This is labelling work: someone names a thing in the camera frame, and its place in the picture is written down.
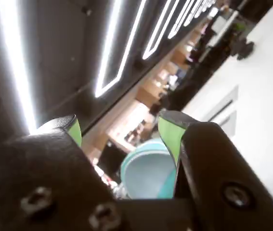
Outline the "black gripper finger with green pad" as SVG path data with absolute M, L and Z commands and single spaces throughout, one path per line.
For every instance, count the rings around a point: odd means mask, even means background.
M 0 144 L 0 231 L 121 231 L 109 188 L 61 128 Z
M 164 111 L 159 135 L 194 231 L 273 231 L 273 197 L 219 125 Z

